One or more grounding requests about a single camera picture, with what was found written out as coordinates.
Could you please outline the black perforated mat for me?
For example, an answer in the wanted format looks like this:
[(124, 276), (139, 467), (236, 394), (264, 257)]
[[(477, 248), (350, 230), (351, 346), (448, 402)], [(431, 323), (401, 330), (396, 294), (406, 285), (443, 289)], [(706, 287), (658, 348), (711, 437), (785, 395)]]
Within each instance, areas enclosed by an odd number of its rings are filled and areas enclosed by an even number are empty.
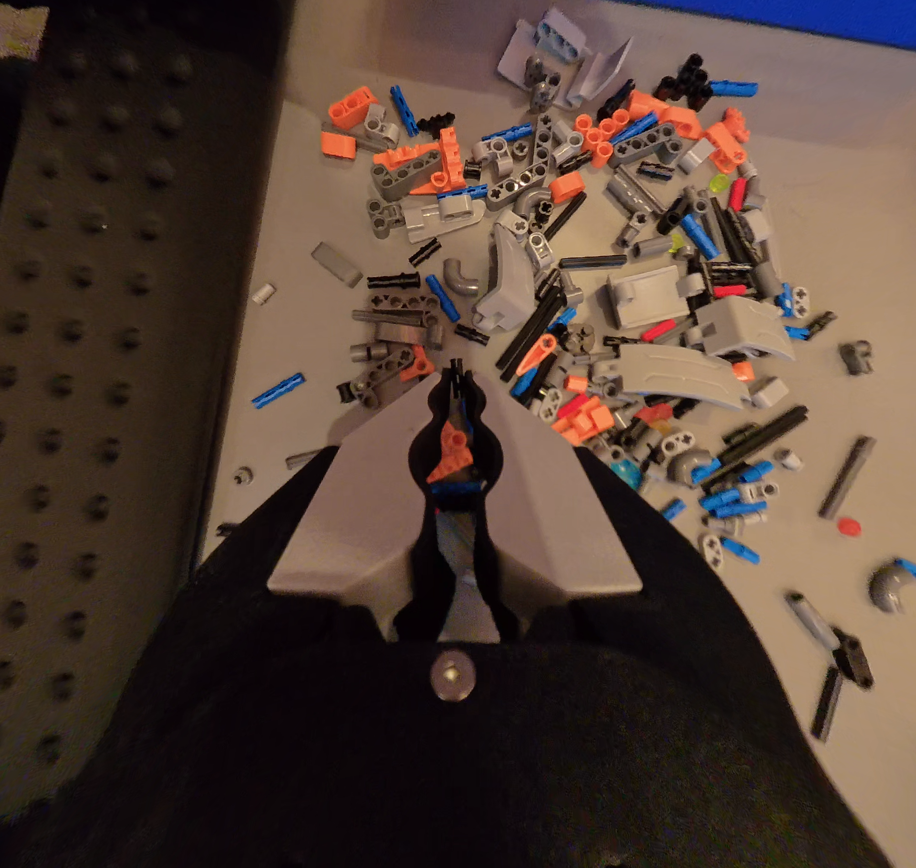
[(2, 816), (81, 770), (189, 570), (294, 1), (51, 10), (2, 201)]

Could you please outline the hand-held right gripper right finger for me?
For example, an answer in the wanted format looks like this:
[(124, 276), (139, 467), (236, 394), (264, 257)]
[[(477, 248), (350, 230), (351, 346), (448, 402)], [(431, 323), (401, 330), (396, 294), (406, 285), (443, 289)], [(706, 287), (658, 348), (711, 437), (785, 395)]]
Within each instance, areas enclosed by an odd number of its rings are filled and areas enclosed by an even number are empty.
[(475, 586), (462, 575), (462, 636), (499, 636), (486, 582), (520, 633), (544, 608), (641, 592), (572, 445), (501, 383), (473, 380), (464, 401), (484, 506), (475, 513)]

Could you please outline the pile of small building pieces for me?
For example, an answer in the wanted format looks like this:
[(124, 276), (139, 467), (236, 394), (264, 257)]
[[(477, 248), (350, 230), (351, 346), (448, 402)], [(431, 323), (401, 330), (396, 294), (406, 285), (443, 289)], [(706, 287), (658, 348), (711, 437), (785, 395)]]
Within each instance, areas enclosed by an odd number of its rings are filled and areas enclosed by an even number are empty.
[[(848, 295), (868, 320), (891, 308), (891, 279), (841, 245), (864, 226), (864, 168), (814, 221), (803, 258), (785, 271), (786, 229), (760, 187), (766, 139), (748, 105), (719, 103), (716, 130), (636, 89), (611, 117), (579, 103), (525, 116), (521, 141), (496, 130), (530, 108), (525, 80), (563, 65), (519, 22), (512, 68), (491, 69), (502, 25), (443, 35), (444, 15), (410, 17), (414, 32), (325, 21), (287, 57), (291, 92), (281, 127), (302, 130), (290, 155), (276, 145), (269, 207), (290, 190), (291, 272), (266, 307), (248, 300), (235, 365), (223, 467), (280, 473), (242, 450), (324, 438), (274, 499), (220, 551), (267, 553), (261, 595), (304, 617), (308, 642), (284, 641), (252, 666), (258, 733), (305, 750), (384, 746), (406, 735), (571, 744), (682, 735), (810, 750), (755, 628), (722, 570), (793, 564), (805, 574), (799, 521), (824, 538), (805, 472), (832, 473), (853, 423), (878, 422), (878, 383), (828, 384), (843, 358), (872, 361), (842, 324), (811, 330), (821, 297)], [(452, 569), (452, 605), (438, 637), (383, 633), (366, 607), (276, 595), (269, 577), (344, 438), (414, 385), (439, 374), (434, 422), (408, 451), (429, 492), (437, 546)], [(574, 599), (540, 610), (520, 633), (484, 586), (498, 637), (462, 636), (462, 575), (475, 586), (475, 513), (435, 504), (429, 473), (441, 428), (473, 430), (464, 386), (497, 381), (573, 447), (642, 580), (641, 592)]]

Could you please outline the small orange building piece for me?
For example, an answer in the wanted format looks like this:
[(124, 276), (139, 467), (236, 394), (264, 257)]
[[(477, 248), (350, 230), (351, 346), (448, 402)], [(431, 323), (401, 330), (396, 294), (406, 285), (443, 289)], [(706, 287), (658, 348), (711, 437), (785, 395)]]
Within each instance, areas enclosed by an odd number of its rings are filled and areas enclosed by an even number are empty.
[(441, 428), (441, 461), (429, 473), (427, 484), (440, 482), (454, 473), (470, 468), (474, 464), (472, 451), (468, 447), (467, 435), (446, 421)]

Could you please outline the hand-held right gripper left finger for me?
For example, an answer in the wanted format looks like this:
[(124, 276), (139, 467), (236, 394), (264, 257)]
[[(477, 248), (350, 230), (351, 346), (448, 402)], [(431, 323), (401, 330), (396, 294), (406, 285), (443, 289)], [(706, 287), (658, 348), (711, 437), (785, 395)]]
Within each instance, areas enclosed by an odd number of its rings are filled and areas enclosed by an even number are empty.
[(429, 492), (408, 451), (433, 424), (439, 374), (414, 385), (347, 435), (269, 577), (276, 595), (371, 610), (383, 633), (438, 637), (452, 605), (452, 569), (437, 546)]

